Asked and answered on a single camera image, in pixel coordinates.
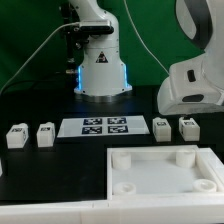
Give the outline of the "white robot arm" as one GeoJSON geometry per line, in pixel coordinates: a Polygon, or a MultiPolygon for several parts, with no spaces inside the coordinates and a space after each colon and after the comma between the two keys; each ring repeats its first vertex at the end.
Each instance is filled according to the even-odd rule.
{"type": "MultiPolygon", "coordinates": [[[[111,99],[131,91],[119,55],[116,17],[97,0],[68,1],[79,16],[74,31],[87,39],[74,92],[111,99]]],[[[204,53],[170,67],[157,95],[159,113],[224,111],[224,0],[175,0],[175,13],[182,31],[204,53]]]]}

